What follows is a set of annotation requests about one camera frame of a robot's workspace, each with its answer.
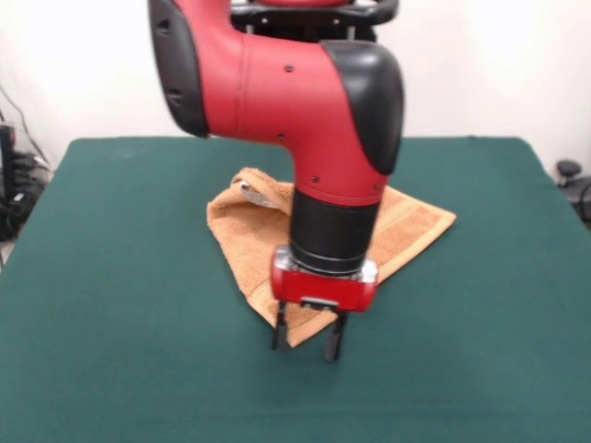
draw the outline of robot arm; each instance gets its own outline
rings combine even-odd
[[[156,64],[179,127],[287,148],[294,262],[318,276],[359,272],[401,141],[394,57],[370,42],[241,32],[230,0],[149,1]]]

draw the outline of table surface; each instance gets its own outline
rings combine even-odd
[[[404,141],[391,184],[458,214],[353,316],[286,354],[205,208],[283,150],[78,140],[0,276],[0,441],[550,442],[591,435],[591,241],[513,138]]]

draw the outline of folded towel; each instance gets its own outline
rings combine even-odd
[[[294,186],[245,168],[207,207],[208,225],[248,304],[275,326],[278,303],[271,292],[271,257],[288,242]],[[391,187],[384,190],[368,257],[379,283],[408,263],[455,221],[456,216]],[[288,304],[287,341],[294,347],[330,325],[336,315]]]

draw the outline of black cable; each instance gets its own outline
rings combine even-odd
[[[43,159],[43,161],[46,164],[49,164],[49,162],[47,160],[47,157],[45,157],[45,154],[43,154],[43,151],[41,150],[41,148],[39,148],[39,145],[35,142],[35,140],[33,139],[33,137],[31,136],[31,134],[29,132],[29,127],[27,126],[27,120],[25,119],[25,114],[22,112],[22,109],[20,109],[18,107],[18,105],[13,102],[13,100],[10,98],[10,96],[8,95],[8,93],[6,92],[6,90],[4,89],[4,87],[2,86],[2,84],[0,84],[0,92],[2,92],[2,95],[5,96],[5,98],[8,101],[8,103],[10,103],[10,105],[13,108],[15,108],[15,110],[20,115],[20,122],[22,123],[22,129],[23,129],[23,131],[25,131],[25,134],[27,135],[27,138],[29,139],[30,144],[33,145],[33,148],[35,148],[35,150],[40,155],[40,157]]]

